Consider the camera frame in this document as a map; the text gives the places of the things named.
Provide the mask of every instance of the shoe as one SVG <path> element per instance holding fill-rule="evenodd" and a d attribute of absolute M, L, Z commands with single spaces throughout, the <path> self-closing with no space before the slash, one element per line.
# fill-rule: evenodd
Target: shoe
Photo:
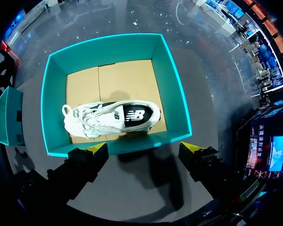
<path fill-rule="evenodd" d="M 65 129 L 85 138 L 100 135 L 149 131 L 160 120 L 160 109 L 152 102 L 124 100 L 112 103 L 101 101 L 71 109 L 63 105 Z"/>

